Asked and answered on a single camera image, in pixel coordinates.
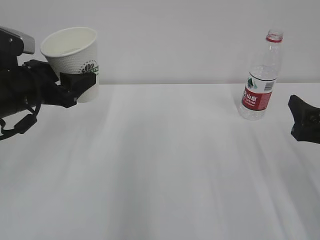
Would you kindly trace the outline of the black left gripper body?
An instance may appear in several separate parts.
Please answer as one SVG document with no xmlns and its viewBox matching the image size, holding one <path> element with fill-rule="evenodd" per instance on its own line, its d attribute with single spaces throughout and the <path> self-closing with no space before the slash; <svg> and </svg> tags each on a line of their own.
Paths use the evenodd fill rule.
<svg viewBox="0 0 320 240">
<path fill-rule="evenodd" d="M 45 82 L 38 75 L 32 73 L 40 89 L 41 101 L 44 105 L 61 106 L 70 108 L 77 104 L 77 98 L 67 92 L 58 82 Z"/>
</svg>

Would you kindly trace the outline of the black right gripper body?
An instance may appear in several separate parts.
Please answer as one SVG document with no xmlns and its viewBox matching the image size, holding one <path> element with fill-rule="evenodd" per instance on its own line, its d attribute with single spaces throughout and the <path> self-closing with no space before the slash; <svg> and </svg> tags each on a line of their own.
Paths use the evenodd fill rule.
<svg viewBox="0 0 320 240">
<path fill-rule="evenodd" d="M 320 143 L 320 124 L 302 125 L 295 123 L 291 129 L 291 135 L 298 142 Z"/>
</svg>

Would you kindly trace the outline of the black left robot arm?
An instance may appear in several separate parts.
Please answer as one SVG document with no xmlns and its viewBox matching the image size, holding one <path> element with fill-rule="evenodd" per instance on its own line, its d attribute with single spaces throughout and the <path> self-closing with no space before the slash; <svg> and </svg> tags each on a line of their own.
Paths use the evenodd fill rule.
<svg viewBox="0 0 320 240">
<path fill-rule="evenodd" d="M 35 40 L 19 31 L 0 29 L 0 116 L 24 110 L 36 115 L 44 105 L 69 108 L 96 83 L 93 73 L 55 73 L 48 62 L 30 60 L 18 65 L 18 56 L 34 54 Z"/>
</svg>

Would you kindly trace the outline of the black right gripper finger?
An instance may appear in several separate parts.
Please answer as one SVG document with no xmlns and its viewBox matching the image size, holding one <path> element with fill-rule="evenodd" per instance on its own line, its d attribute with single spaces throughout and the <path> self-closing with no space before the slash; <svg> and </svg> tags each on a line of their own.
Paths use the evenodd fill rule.
<svg viewBox="0 0 320 240">
<path fill-rule="evenodd" d="M 297 95 L 290 96 L 288 106 L 295 124 L 307 127 L 320 124 L 320 109 L 306 103 Z"/>
</svg>

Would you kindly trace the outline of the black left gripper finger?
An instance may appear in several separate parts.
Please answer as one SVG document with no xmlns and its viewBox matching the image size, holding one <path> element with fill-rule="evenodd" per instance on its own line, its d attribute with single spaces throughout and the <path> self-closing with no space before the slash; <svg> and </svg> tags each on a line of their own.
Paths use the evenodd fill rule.
<svg viewBox="0 0 320 240">
<path fill-rule="evenodd" d="M 86 72 L 81 74 L 60 73 L 61 86 L 74 97 L 80 97 L 96 84 L 96 74 Z"/>
<path fill-rule="evenodd" d="M 24 62 L 22 66 L 39 76 L 44 82 L 56 83 L 60 80 L 46 61 L 32 59 Z"/>
</svg>

